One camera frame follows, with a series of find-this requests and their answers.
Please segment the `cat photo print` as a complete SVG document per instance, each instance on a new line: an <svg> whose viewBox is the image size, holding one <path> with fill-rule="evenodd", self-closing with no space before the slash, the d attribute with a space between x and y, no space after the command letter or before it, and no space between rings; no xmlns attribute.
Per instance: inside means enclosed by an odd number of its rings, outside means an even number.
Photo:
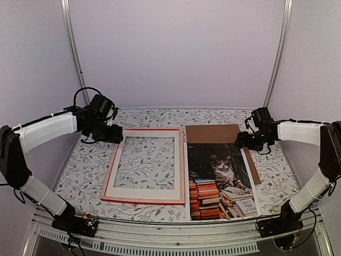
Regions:
<svg viewBox="0 0 341 256"><path fill-rule="evenodd" d="M232 143L188 143L192 221L253 218L260 214L260 183L251 155Z"/></svg>

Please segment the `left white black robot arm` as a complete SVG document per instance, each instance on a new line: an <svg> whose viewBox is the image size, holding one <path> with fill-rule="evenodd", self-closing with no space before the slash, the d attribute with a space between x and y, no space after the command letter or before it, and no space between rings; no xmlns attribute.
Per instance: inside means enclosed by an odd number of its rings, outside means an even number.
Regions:
<svg viewBox="0 0 341 256"><path fill-rule="evenodd" d="M1 127L1 174L6 181L4 185L20 191L53 215L59 216L59 224L67 231L75 231L79 227L78 218L70 213L73 207L32 175L25 154L42 144L73 133L81 133L91 138L93 143L121 143L123 129L111 123L117 116L118 108L99 90L95 90L95 93L91 102L84 107L77 106L77 98L74 97L72 105L62 111L23 125Z"/></svg>

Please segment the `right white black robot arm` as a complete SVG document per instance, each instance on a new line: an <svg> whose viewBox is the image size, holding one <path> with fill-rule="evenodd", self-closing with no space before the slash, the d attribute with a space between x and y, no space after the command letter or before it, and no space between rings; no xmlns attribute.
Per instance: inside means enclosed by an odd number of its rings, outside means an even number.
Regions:
<svg viewBox="0 0 341 256"><path fill-rule="evenodd" d="M300 191L281 206L281 217L275 227L286 233L296 224L296 216L324 196L331 196L340 180L340 122L323 122L303 119L274 120L267 107L253 110L245 120L246 131L239 132L234 145L263 155L271 152L276 142L296 146L296 153L307 163L302 150L307 147L316 158L316 170Z"/></svg>

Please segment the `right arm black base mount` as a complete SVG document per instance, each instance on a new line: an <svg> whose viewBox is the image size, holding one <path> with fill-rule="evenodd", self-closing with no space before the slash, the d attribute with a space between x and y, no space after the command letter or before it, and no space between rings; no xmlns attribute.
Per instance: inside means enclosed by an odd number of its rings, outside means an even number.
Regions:
<svg viewBox="0 0 341 256"><path fill-rule="evenodd" d="M280 235L303 228L301 217L302 212L294 212L289 202L286 202L278 217L257 220L255 227L261 238Z"/></svg>

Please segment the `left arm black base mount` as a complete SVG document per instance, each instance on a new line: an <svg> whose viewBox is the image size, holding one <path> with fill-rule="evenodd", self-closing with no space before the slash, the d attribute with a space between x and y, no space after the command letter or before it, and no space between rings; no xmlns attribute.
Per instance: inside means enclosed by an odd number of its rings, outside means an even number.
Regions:
<svg viewBox="0 0 341 256"><path fill-rule="evenodd" d="M76 216L75 208L69 203L66 203L66 208L60 215L53 218L53 228L87 237L95 237L99 224L98 218L91 214Z"/></svg>

